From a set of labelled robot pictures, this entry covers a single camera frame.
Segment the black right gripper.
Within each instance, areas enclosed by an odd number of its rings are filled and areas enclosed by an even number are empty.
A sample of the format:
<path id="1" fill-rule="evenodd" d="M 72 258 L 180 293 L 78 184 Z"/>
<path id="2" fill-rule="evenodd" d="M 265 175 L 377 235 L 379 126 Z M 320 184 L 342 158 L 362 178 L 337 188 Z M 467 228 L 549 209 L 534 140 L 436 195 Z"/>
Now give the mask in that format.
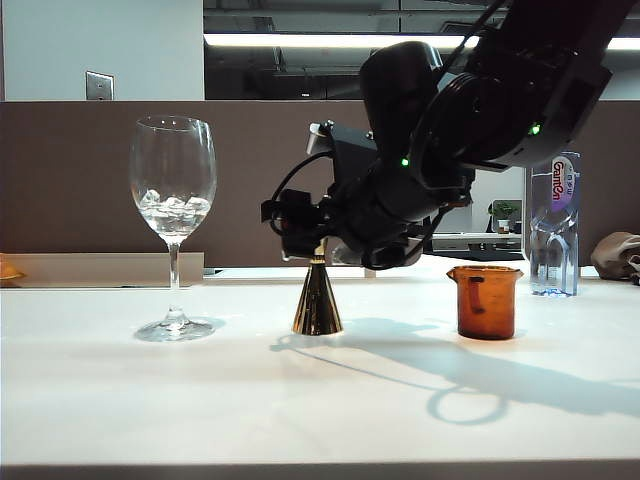
<path id="1" fill-rule="evenodd" d="M 261 221 L 281 236 L 284 261 L 312 259 L 334 236 L 350 252 L 348 264 L 389 269 L 414 261 L 426 236 L 426 185 L 409 173 L 364 173 L 336 179 L 320 211 L 306 191 L 284 189 L 262 202 Z"/>

